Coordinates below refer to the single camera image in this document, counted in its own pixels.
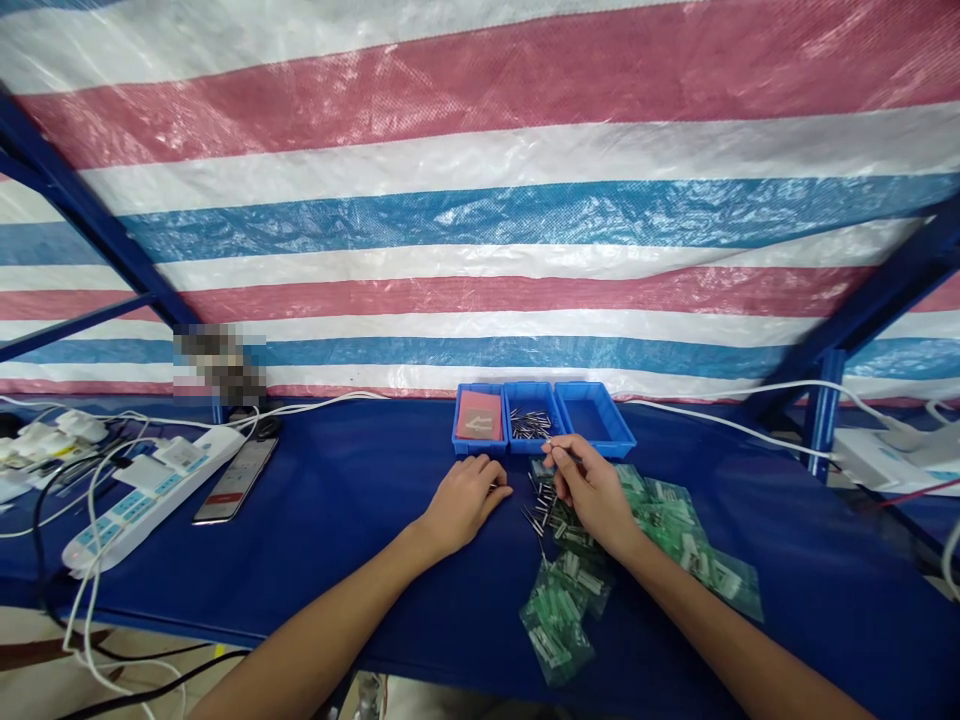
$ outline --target white power strip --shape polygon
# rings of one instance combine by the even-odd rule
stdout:
[[[843,428],[834,433],[837,463],[850,479],[885,493],[909,493],[939,485],[953,476],[935,475],[911,462],[911,453],[887,442],[887,431]],[[960,485],[935,490],[933,495],[960,495]]]
[[[106,550],[100,559],[100,571],[116,567],[127,555],[186,500],[213,473],[232,458],[246,438],[228,427],[215,427],[195,443],[203,452],[188,472],[170,471],[155,493],[134,490],[97,519],[101,546]],[[97,556],[93,526],[78,534],[63,549],[63,564],[82,574]]]

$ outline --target striped tarp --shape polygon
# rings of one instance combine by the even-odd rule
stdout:
[[[953,0],[0,0],[0,80],[271,390],[748,387],[960,191]],[[119,278],[0,182],[0,339]],[[952,397],[960,282],[848,368]],[[169,392],[147,311],[0,390]]]

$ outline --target black cable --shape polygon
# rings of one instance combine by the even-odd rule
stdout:
[[[102,460],[107,457],[105,453],[97,453],[96,455],[91,455],[89,457],[83,458],[78,462],[93,462],[96,460]],[[43,509],[43,501],[46,500],[47,494],[50,492],[50,488],[53,487],[54,481],[68,467],[73,467],[76,463],[71,465],[62,465],[59,467],[56,472],[50,477],[50,480],[44,485],[43,489],[40,491],[39,497],[37,497],[37,502],[33,506],[33,521],[31,523],[31,537],[33,538],[33,550],[36,554],[37,560],[37,600],[40,604],[40,610],[49,617],[61,630],[67,629],[67,624],[57,615],[57,611],[53,607],[53,603],[50,602],[50,597],[48,594],[49,580],[47,578],[47,563],[46,556],[44,553],[43,547],[43,535],[40,526],[40,515]],[[95,480],[95,477],[90,478],[92,483]],[[74,632],[74,638],[80,638],[82,640],[83,635],[80,633]],[[191,652],[193,650],[199,650],[200,648],[210,647],[210,643],[200,643],[198,645],[191,645],[189,647],[181,648],[180,650],[168,650],[167,652],[154,653],[153,655],[141,655],[141,656],[128,656],[120,655],[119,653],[111,652],[106,650],[99,645],[93,645],[93,649],[96,650],[101,655],[110,658],[111,660],[116,660],[118,662],[131,662],[136,660],[159,660],[161,658],[170,657],[172,655],[180,655],[182,653]]]
[[[200,673],[206,672],[214,665],[222,663],[224,660],[231,660],[235,657],[243,657],[249,654],[249,650],[234,650],[233,652],[228,652],[226,655],[221,655],[218,658],[214,658],[213,660],[194,668],[188,673],[184,673],[183,677],[179,677],[173,682],[167,683],[166,685],[161,685],[156,690],[148,690],[147,692],[136,693],[134,695],[124,695],[123,697],[113,698],[112,700],[105,700],[104,702],[99,702],[96,705],[90,705],[89,707],[75,710],[72,713],[61,716],[57,720],[87,720],[87,718],[103,715],[104,713],[108,713],[112,710],[119,710],[120,708],[129,707],[130,705],[139,705],[143,702],[151,702],[157,698],[163,697],[172,690],[176,690],[185,682],[193,680],[193,678]]]

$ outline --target blue shelf post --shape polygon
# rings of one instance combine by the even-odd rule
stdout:
[[[853,357],[958,268],[960,195],[943,203],[936,217],[897,248],[836,313],[791,348],[763,384],[807,379],[835,362],[827,359],[835,351]],[[805,392],[790,388],[755,393],[744,402],[742,412],[768,424]],[[808,407],[812,410],[816,405],[811,402]]]
[[[187,332],[196,313],[157,271],[143,248],[103,206],[33,122],[0,87],[0,173],[43,195],[109,263],[136,297],[0,345],[0,362],[149,305],[167,325]],[[213,405],[214,421],[223,408]]]
[[[818,363],[816,378],[837,384],[842,383],[846,360],[847,354],[843,350],[828,350]],[[833,430],[836,426],[839,404],[838,390],[815,387],[810,391],[810,405],[804,413],[804,445],[819,452],[830,452],[833,449]],[[830,473],[829,460],[816,455],[805,455],[804,460],[811,475],[821,482],[827,481],[827,475]]]

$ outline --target blue stripe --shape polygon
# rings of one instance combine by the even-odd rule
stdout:
[[[0,225],[0,265],[106,265],[67,222]]]
[[[334,338],[253,348],[266,366],[436,365],[642,370],[725,380],[770,374],[788,348],[733,348],[602,337]],[[960,340],[878,340],[848,374],[902,380],[960,377]],[[167,340],[61,340],[18,358],[32,363],[170,363]]]
[[[121,221],[155,262],[417,245],[760,248],[882,218],[934,214],[960,174],[601,182],[212,208]],[[0,226],[0,263],[76,264],[55,227]]]
[[[761,377],[784,347],[730,348],[604,337],[334,338],[267,343],[267,365],[438,365],[646,370]]]
[[[960,339],[874,340],[851,360],[848,375],[903,380],[960,378]]]
[[[58,340],[24,353],[14,362],[62,363],[172,363],[169,340]]]
[[[0,17],[23,10],[99,10],[123,0],[0,0]]]

